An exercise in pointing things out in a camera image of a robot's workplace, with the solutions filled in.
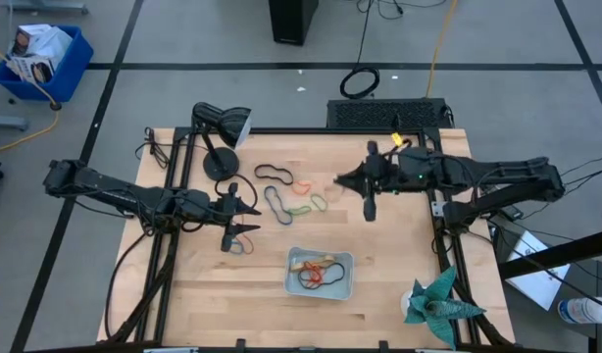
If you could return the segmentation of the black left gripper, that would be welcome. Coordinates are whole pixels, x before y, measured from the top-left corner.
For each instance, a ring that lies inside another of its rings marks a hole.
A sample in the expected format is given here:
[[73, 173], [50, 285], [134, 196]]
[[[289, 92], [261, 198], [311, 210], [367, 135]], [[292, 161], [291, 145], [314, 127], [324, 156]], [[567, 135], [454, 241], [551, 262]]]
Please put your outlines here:
[[232, 246], [232, 242], [235, 238], [248, 231], [257, 230], [260, 228], [258, 225], [246, 225], [232, 223], [234, 215], [255, 215], [260, 216], [261, 212], [256, 210], [254, 206], [245, 204], [241, 198], [236, 197], [238, 191], [238, 184], [232, 182], [227, 193], [222, 193], [217, 201], [217, 210], [222, 215], [222, 223], [225, 226], [224, 235], [221, 242], [221, 250], [223, 252], [229, 252]]

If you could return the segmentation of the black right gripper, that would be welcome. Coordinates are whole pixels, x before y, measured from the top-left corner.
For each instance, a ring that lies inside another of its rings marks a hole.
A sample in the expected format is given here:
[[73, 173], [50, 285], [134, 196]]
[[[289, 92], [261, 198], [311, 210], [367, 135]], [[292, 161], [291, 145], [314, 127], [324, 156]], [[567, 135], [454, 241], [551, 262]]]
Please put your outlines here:
[[334, 179], [335, 184], [358, 193], [364, 199], [363, 214], [367, 222], [376, 219], [375, 196], [379, 184], [390, 175], [392, 156], [398, 149], [398, 146], [394, 146], [388, 152], [380, 153], [377, 143], [370, 140], [367, 144], [369, 155], [366, 157], [365, 164], [360, 164], [351, 172], [339, 174]]

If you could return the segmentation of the wide tan rubber band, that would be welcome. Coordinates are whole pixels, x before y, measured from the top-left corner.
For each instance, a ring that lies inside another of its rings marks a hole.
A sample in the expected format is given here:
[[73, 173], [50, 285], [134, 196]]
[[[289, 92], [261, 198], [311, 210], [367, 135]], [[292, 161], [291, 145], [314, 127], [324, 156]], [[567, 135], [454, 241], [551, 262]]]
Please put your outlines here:
[[329, 266], [331, 266], [332, 264], [334, 264], [335, 262], [336, 262], [336, 260], [333, 256], [324, 255], [322, 257], [318, 257], [318, 258], [314, 258], [314, 259], [295, 262], [289, 266], [289, 270], [293, 273], [305, 271], [306, 264], [314, 264], [314, 265], [320, 266], [322, 269], [326, 269]]

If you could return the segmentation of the large thin black rubber band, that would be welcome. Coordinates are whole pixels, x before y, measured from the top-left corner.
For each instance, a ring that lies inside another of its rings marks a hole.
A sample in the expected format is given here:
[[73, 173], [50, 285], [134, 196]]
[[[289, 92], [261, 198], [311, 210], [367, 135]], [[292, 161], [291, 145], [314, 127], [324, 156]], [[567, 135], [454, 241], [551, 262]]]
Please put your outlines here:
[[297, 280], [300, 285], [308, 290], [316, 290], [326, 285], [335, 284], [344, 279], [346, 275], [345, 268], [342, 264], [335, 262], [331, 266], [323, 270], [323, 284], [319, 287], [310, 287], [306, 285], [306, 279], [309, 277], [309, 274], [306, 271], [301, 271], [297, 273]]

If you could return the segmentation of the light grey plastic bin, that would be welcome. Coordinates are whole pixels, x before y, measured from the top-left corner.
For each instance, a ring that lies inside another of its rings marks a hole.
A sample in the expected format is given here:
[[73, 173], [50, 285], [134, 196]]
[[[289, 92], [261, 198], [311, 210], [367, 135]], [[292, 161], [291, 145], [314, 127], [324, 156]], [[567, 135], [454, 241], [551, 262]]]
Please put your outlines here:
[[[297, 280], [297, 273], [291, 272], [289, 266], [295, 262], [314, 259], [324, 255], [333, 256], [336, 262], [344, 266], [346, 271], [344, 279], [335, 284], [326, 285], [316, 290], [303, 288]], [[290, 295], [344, 301], [352, 295], [353, 277], [354, 258], [348, 252], [326, 252], [292, 247], [287, 254], [283, 287], [285, 292]]]

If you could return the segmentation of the thick black rubber band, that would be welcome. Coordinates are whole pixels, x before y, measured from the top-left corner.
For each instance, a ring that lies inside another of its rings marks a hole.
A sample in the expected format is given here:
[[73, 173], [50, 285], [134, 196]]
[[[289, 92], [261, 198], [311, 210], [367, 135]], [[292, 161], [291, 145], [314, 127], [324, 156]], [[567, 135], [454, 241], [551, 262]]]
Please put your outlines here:
[[254, 176], [258, 179], [274, 180], [286, 186], [294, 183], [294, 176], [290, 170], [272, 164], [257, 165], [254, 168]]

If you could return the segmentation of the black desk lamp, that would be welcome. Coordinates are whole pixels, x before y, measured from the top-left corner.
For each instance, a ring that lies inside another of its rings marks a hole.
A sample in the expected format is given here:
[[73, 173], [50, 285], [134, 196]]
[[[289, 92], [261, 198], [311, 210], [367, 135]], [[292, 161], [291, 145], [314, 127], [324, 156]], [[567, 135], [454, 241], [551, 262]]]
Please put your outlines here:
[[[201, 134], [208, 153], [203, 160], [207, 177], [214, 181], [227, 180], [239, 170], [239, 159], [234, 150], [247, 138], [251, 130], [252, 110], [233, 107], [223, 110], [206, 102], [192, 108], [191, 120]], [[215, 147], [209, 137], [214, 129], [225, 147]]]

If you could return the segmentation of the black vented computer case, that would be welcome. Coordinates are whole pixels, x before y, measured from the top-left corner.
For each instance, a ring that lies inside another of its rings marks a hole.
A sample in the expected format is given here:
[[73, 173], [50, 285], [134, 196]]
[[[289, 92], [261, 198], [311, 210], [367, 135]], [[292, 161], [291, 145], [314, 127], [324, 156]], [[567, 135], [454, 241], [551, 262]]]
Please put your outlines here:
[[330, 100], [326, 126], [333, 128], [453, 128], [451, 108], [442, 98]]

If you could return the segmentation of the teal artificial plant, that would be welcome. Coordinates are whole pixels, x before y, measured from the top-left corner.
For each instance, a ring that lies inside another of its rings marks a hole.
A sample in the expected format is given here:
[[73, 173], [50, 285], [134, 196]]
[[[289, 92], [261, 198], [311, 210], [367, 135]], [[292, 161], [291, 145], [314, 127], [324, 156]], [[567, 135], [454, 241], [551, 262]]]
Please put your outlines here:
[[452, 350], [456, 349], [456, 339], [450, 321], [468, 319], [485, 313], [484, 309], [476, 305], [449, 297], [455, 279], [455, 267], [448, 268], [426, 287], [416, 279], [410, 299], [410, 309], [415, 309], [415, 312], [411, 312], [404, 320], [405, 324], [410, 325], [427, 324], [432, 334]]

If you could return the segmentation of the black computer tower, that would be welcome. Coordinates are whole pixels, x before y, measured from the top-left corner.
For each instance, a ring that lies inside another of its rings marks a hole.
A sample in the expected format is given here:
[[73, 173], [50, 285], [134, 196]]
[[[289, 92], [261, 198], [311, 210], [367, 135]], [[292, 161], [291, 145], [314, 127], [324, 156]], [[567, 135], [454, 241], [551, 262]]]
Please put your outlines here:
[[274, 41], [303, 46], [319, 0], [269, 0]]

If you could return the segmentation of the white paper box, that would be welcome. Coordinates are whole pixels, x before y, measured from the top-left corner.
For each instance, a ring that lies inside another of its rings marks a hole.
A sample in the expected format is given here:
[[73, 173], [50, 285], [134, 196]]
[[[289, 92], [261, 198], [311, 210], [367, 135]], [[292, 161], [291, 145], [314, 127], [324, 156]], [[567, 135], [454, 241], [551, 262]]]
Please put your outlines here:
[[[510, 251], [507, 260], [517, 260], [521, 256], [527, 256], [547, 248], [547, 245], [525, 230]], [[507, 279], [507, 282], [545, 311], [550, 310], [561, 287], [561, 283], [545, 271], [511, 277]]]

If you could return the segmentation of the black beam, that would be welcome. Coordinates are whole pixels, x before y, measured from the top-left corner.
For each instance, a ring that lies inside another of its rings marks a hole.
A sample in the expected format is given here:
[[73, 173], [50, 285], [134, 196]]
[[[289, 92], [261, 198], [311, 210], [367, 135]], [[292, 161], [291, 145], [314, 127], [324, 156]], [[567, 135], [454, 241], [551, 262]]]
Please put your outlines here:
[[502, 279], [519, 277], [557, 268], [572, 262], [602, 256], [602, 231], [560, 244], [498, 266]]

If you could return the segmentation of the blue plastic crate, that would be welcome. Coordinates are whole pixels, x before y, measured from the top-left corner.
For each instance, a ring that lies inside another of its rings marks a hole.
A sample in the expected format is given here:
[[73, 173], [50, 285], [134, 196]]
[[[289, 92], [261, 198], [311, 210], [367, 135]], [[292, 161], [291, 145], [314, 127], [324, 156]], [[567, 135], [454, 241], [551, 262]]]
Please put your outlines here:
[[7, 64], [14, 57], [10, 51], [0, 63], [0, 85], [22, 100], [68, 102], [74, 95], [84, 71], [94, 54], [91, 45], [77, 26], [56, 25], [73, 38], [60, 64], [54, 68], [53, 78], [47, 83], [23, 81]]

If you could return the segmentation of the clear plastic bottle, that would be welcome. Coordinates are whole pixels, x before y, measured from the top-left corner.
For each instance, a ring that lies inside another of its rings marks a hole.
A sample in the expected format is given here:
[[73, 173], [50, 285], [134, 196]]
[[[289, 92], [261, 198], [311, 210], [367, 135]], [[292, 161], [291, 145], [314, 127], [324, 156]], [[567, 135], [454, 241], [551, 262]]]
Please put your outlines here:
[[562, 320], [569, 324], [602, 325], [602, 305], [589, 298], [561, 300], [557, 310]]

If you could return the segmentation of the white printed cardboard box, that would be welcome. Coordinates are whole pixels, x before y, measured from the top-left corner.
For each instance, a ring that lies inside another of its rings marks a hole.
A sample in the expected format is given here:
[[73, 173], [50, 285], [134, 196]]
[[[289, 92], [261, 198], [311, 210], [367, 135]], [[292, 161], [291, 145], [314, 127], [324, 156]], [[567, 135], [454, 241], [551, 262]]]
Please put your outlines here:
[[55, 25], [19, 25], [10, 54], [14, 57], [47, 59], [56, 67], [60, 64], [73, 38]]
[[54, 75], [52, 62], [42, 56], [12, 57], [7, 67], [23, 81], [47, 83]]

